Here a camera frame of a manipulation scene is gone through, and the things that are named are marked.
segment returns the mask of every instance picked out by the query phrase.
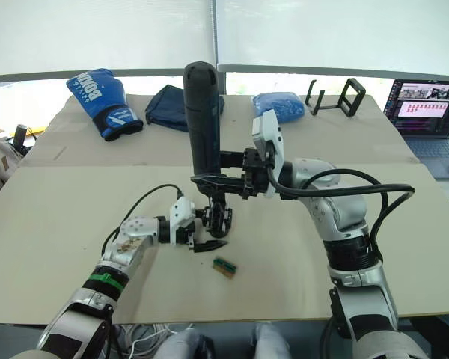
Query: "black metal stand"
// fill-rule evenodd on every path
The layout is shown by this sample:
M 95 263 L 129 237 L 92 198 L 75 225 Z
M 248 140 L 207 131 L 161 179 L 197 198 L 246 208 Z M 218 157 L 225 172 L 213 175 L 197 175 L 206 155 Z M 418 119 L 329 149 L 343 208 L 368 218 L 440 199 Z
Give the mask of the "black metal stand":
M 316 105 L 312 106 L 309 104 L 309 100 L 311 98 L 311 91 L 313 90 L 314 82 L 316 82 L 316 80 L 311 81 L 311 83 L 309 84 L 308 94 L 306 95 L 305 100 L 305 104 L 307 107 L 309 107 L 309 110 L 313 116 L 316 115 L 319 110 L 328 110 L 330 108 L 341 108 L 341 110 L 343 110 L 344 114 L 347 117 L 354 116 L 354 114 L 358 110 L 359 105 L 361 104 L 362 99 L 364 98 L 364 95 L 366 94 L 366 89 L 362 87 L 358 80 L 350 78 L 347 79 L 346 84 L 344 85 L 343 92 L 339 96 L 337 105 L 321 106 L 321 101 L 323 100 L 324 96 L 324 90 L 321 90 L 320 95 L 317 98 Z M 346 98 L 346 92 L 349 86 L 351 86 L 357 93 L 356 98 L 352 103 Z

